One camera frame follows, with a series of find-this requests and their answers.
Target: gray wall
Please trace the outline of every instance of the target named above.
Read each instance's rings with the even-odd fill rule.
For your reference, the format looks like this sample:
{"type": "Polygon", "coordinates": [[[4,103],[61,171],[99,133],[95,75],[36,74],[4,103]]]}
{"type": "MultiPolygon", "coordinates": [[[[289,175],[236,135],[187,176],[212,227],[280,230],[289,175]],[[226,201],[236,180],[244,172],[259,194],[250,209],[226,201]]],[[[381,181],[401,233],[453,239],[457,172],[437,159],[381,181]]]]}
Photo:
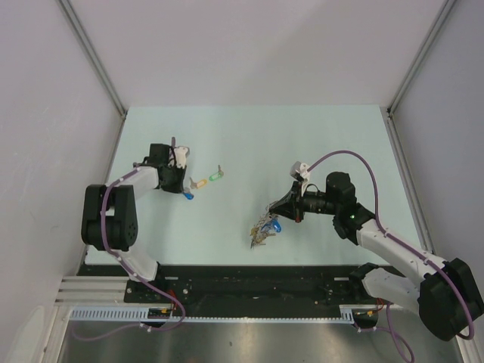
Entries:
{"type": "Polygon", "coordinates": [[[83,191],[120,120],[54,0],[0,5],[0,361],[79,263],[83,191]]]}
{"type": "MultiPolygon", "coordinates": [[[[396,112],[436,250],[484,294],[484,2],[458,2],[396,112]]],[[[477,322],[484,342],[484,318],[477,322]]]]}
{"type": "Polygon", "coordinates": [[[130,106],[386,106],[443,2],[72,0],[130,106]]]}

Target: purple cable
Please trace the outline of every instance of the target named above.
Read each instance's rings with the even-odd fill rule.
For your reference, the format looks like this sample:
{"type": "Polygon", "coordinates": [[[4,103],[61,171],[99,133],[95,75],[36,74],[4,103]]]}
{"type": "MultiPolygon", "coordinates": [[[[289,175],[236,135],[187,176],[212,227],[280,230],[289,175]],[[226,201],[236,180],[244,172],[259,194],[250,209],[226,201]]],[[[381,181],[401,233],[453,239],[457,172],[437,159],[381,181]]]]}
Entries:
{"type": "Polygon", "coordinates": [[[394,329],[393,329],[392,321],[391,321],[391,317],[390,317],[390,304],[386,305],[386,319],[388,321],[388,327],[389,327],[388,329],[386,327],[369,327],[368,329],[362,329],[356,323],[355,323],[355,327],[358,328],[359,333],[360,332],[370,333],[370,332],[374,332],[374,331],[384,331],[384,332],[390,334],[392,336],[393,342],[395,343],[395,347],[399,351],[400,356],[407,363],[415,363],[415,355],[414,355],[414,352],[411,350],[410,345],[407,343],[407,341],[405,339],[403,339],[403,337],[400,334],[395,332],[394,329]],[[405,356],[405,352],[400,347],[397,340],[400,340],[403,343],[403,345],[407,348],[408,352],[410,353],[410,360],[408,360],[407,357],[405,356]]]}
{"type": "MultiPolygon", "coordinates": [[[[375,222],[377,223],[378,228],[380,229],[380,231],[382,233],[384,233],[386,236],[388,236],[391,240],[395,241],[397,244],[404,247],[406,250],[412,252],[416,257],[421,259],[424,263],[428,264],[430,267],[432,267],[434,270],[436,270],[439,273],[440,276],[442,276],[442,278],[450,286],[450,288],[454,292],[455,296],[457,297],[459,303],[461,304],[462,309],[464,310],[464,314],[466,315],[467,323],[469,325],[469,335],[465,336],[461,333],[458,333],[457,335],[458,335],[458,337],[460,337],[462,339],[472,340],[474,338],[474,323],[473,323],[472,317],[470,316],[469,308],[467,308],[467,304],[465,303],[464,298],[462,297],[461,293],[459,292],[459,290],[455,286],[455,284],[452,282],[450,277],[447,276],[447,274],[439,266],[437,266],[434,262],[427,260],[427,258],[425,257],[424,254],[420,253],[419,251],[417,251],[412,246],[406,244],[403,240],[400,240],[398,237],[394,236],[393,234],[387,233],[386,229],[381,224],[380,211],[379,211],[379,208],[378,208],[377,180],[375,179],[375,175],[373,173],[373,170],[370,167],[370,164],[368,164],[368,162],[360,154],[357,154],[354,151],[338,150],[338,151],[333,151],[332,153],[324,155],[322,158],[320,158],[318,161],[316,161],[314,164],[312,164],[308,168],[308,172],[311,172],[316,166],[318,166],[320,163],[325,161],[327,158],[332,157],[333,155],[337,155],[337,154],[353,155],[354,157],[357,157],[358,159],[360,159],[360,161],[366,166],[367,171],[370,173],[371,182],[373,183],[373,191],[374,191],[374,197],[375,197],[375,222]]],[[[396,341],[396,339],[395,339],[396,333],[392,331],[392,327],[390,326],[390,324],[389,324],[389,330],[390,330],[390,333],[392,334],[393,340],[396,341]]]]}
{"type": "MultiPolygon", "coordinates": [[[[158,293],[158,294],[160,294],[160,295],[162,295],[162,296],[164,296],[164,297],[172,300],[176,305],[178,305],[180,307],[180,309],[181,309],[181,318],[180,318],[180,320],[178,320],[176,322],[175,325],[173,325],[171,327],[165,327],[165,328],[163,328],[163,327],[151,327],[151,326],[148,328],[149,331],[151,331],[151,330],[168,331],[168,330],[175,329],[176,327],[178,327],[183,322],[183,320],[185,319],[185,316],[186,316],[185,307],[174,296],[171,296],[168,293],[165,293],[164,291],[158,289],[157,287],[155,287],[152,284],[150,284],[150,282],[148,280],[146,280],[146,279],[142,278],[141,276],[139,276],[138,274],[136,274],[131,269],[131,267],[129,267],[129,265],[127,265],[123,261],[123,259],[121,258],[121,256],[118,255],[116,252],[114,252],[109,247],[109,243],[107,242],[107,233],[106,233],[106,211],[107,211],[107,201],[109,199],[109,194],[110,194],[111,190],[114,187],[116,187],[120,182],[123,182],[124,180],[126,180],[128,178],[131,178],[134,174],[136,174],[139,171],[140,171],[140,168],[133,169],[128,174],[122,176],[121,178],[117,179],[116,181],[113,181],[109,185],[109,187],[107,187],[106,192],[104,193],[103,202],[101,204],[101,238],[102,238],[103,246],[104,246],[104,249],[106,250],[106,252],[108,252],[111,256],[114,256],[116,258],[116,260],[119,262],[119,264],[126,270],[126,272],[128,272],[131,276],[135,277],[139,282],[141,282],[146,287],[152,289],[155,293],[158,293]]],[[[98,337],[92,337],[92,338],[79,337],[74,332],[74,330],[72,330],[72,334],[78,340],[81,340],[81,341],[84,341],[84,342],[93,342],[93,341],[96,341],[96,340],[101,340],[101,339],[104,339],[106,337],[109,337],[112,334],[115,334],[115,333],[117,333],[117,332],[119,332],[121,330],[127,329],[129,327],[139,327],[139,326],[140,326],[140,324],[138,324],[138,323],[136,323],[136,324],[123,325],[122,327],[118,327],[117,329],[114,329],[114,330],[112,330],[112,331],[110,331],[108,333],[102,334],[102,335],[100,335],[98,337]]]]}

